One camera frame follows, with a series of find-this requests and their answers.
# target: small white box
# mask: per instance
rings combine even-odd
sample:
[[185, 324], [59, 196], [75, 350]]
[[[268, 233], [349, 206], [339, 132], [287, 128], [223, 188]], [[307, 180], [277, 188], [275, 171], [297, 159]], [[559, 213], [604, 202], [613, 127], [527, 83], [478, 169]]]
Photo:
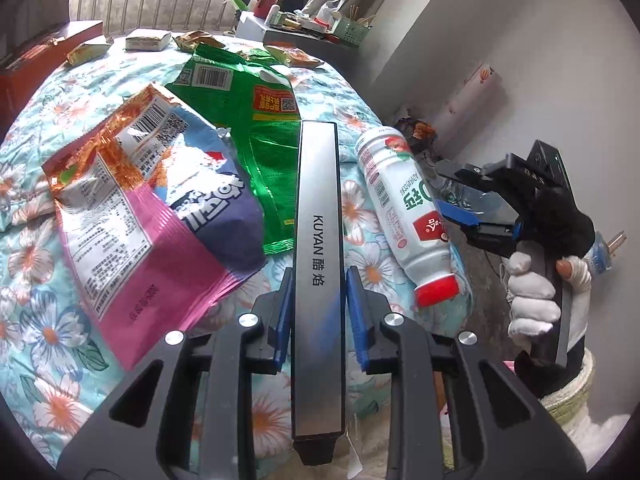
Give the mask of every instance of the small white box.
[[164, 49], [170, 41], [171, 33], [168, 30], [137, 28], [126, 37], [125, 49], [159, 52]]

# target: white glove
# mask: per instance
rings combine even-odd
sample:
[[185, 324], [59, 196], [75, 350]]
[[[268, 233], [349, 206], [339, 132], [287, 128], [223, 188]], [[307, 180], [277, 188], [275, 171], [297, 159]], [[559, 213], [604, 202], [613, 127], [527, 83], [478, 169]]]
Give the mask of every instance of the white glove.
[[[509, 337], [519, 346], [530, 348], [531, 337], [549, 332], [560, 317], [560, 307], [553, 301], [556, 290], [544, 276], [531, 272], [531, 256], [513, 253], [506, 265], [511, 277], [507, 286], [507, 301], [511, 305]], [[571, 323], [568, 349], [580, 340], [587, 330], [591, 299], [591, 274], [587, 264], [577, 256], [569, 256], [556, 263], [558, 273], [572, 286]]]

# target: plastic basket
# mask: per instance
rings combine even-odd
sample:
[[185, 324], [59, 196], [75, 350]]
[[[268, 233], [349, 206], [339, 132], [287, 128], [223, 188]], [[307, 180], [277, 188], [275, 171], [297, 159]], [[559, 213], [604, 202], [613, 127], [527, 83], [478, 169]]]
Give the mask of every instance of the plastic basket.
[[369, 27], [365, 27], [356, 22], [352, 22], [349, 18], [342, 17], [334, 23], [331, 33], [347, 43], [360, 46], [362, 40], [369, 32]]

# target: screw head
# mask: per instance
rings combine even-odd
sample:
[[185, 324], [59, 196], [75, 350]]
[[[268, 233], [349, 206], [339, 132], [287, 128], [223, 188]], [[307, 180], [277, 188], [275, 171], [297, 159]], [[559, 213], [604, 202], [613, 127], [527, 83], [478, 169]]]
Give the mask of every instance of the screw head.
[[238, 323], [246, 328], [249, 328], [250, 326], [256, 326], [258, 324], [258, 321], [258, 316], [252, 314], [251, 312], [242, 314], [242, 316], [238, 318]]
[[389, 326], [399, 326], [404, 323], [404, 317], [397, 312], [392, 312], [391, 314], [387, 314], [385, 316], [385, 323]]
[[171, 330], [164, 336], [164, 342], [168, 345], [179, 345], [184, 341], [184, 334], [179, 330]]
[[469, 332], [469, 330], [465, 330], [458, 334], [458, 341], [463, 345], [475, 345], [478, 342], [478, 336], [473, 332]]

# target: floral tablecloth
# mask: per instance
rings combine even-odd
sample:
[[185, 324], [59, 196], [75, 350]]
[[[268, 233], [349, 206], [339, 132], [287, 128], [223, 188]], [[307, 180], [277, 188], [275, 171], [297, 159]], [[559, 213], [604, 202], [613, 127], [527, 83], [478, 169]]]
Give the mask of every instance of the floral tablecloth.
[[[258, 46], [220, 40], [230, 50]], [[76, 68], [61, 66], [36, 92], [0, 147], [0, 392], [53, 465], [123, 371], [79, 306], [40, 166], [149, 82], [173, 81], [188, 57], [173, 45], [162, 52], [126, 52], [124, 40], [116, 40], [101, 59]], [[281, 67], [281, 72], [292, 83], [303, 119], [338, 124], [345, 265], [357, 266], [364, 286], [385, 294], [396, 312], [434, 332], [453, 335], [472, 306], [455, 248], [462, 293], [418, 312], [414, 284], [388, 248], [356, 166], [354, 144], [362, 132], [380, 125], [378, 118], [331, 66]], [[259, 294], [279, 287], [291, 264], [291, 253], [269, 258], [241, 288], [214, 304], [197, 329], [215, 330], [251, 309]], [[350, 341], [348, 348], [348, 396], [353, 409], [365, 416], [388, 400], [388, 378], [363, 375]], [[288, 375], [287, 364], [277, 376], [254, 376], [258, 474], [285, 460], [290, 449]]]

